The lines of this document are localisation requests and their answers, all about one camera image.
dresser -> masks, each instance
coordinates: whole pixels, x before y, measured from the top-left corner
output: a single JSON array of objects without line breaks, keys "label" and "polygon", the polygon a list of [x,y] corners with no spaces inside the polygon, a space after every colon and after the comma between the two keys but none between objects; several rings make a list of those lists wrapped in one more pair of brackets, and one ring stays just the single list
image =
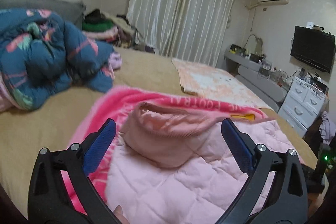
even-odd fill
[{"label": "dresser", "polygon": [[322,91],[295,77],[278,115],[303,137],[327,102],[328,97]]}]

purple cloth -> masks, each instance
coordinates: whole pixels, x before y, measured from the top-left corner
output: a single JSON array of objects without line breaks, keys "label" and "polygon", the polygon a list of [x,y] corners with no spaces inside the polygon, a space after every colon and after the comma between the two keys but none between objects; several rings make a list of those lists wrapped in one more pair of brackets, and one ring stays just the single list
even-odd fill
[{"label": "purple cloth", "polygon": [[320,134],[323,139],[323,143],[329,145],[332,139],[335,137],[336,124],[330,120],[328,112],[324,111],[322,113],[322,124],[320,125]]},{"label": "purple cloth", "polygon": [[109,65],[112,69],[120,69],[122,64],[122,59],[120,53],[113,52],[109,58]]}]

wall-mounted tv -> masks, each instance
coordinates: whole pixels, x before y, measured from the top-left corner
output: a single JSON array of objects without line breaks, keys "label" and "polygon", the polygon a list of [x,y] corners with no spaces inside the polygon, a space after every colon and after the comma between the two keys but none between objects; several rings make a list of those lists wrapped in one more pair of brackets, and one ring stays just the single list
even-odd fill
[{"label": "wall-mounted tv", "polygon": [[330,73],[335,59],[335,36],[314,29],[295,27],[291,56],[320,71]]}]

pink fleece blanket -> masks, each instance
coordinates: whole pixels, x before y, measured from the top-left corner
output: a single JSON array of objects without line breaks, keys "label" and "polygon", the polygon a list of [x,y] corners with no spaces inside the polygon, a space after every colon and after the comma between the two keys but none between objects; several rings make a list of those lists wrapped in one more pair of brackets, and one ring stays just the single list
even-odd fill
[{"label": "pink fleece blanket", "polygon": [[[88,116],[77,128],[68,145],[76,142],[82,143],[90,133],[97,132],[108,118],[115,121],[117,131],[119,131],[126,121],[128,114],[141,102],[184,109],[199,109],[210,112],[216,111],[220,112],[221,115],[225,117],[247,117],[254,120],[261,120],[267,117],[261,110],[250,107],[240,107],[230,103],[196,97],[180,97],[148,92],[127,86],[116,86],[97,100]],[[105,188],[107,173],[110,168],[110,162],[117,139],[118,137],[116,137],[111,144],[96,172],[89,175],[90,180],[104,201],[106,201]],[[75,194],[66,172],[63,173],[63,179],[75,209],[84,213],[84,209]]]}]

tan bedsheet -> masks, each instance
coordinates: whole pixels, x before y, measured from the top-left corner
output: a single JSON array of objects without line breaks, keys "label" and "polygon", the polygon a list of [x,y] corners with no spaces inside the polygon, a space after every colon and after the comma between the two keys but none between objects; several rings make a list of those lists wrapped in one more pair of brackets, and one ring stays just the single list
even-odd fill
[{"label": "tan bedsheet", "polygon": [[[179,74],[171,60],[153,54],[119,50],[123,65],[115,72],[116,85],[129,85],[157,92],[184,95]],[[31,171],[42,147],[65,149],[79,123],[102,94],[86,88],[71,88],[51,97],[35,112],[13,109],[0,114],[0,183],[18,209],[27,216]],[[269,109],[305,163],[315,167],[316,158],[307,144]]]}]

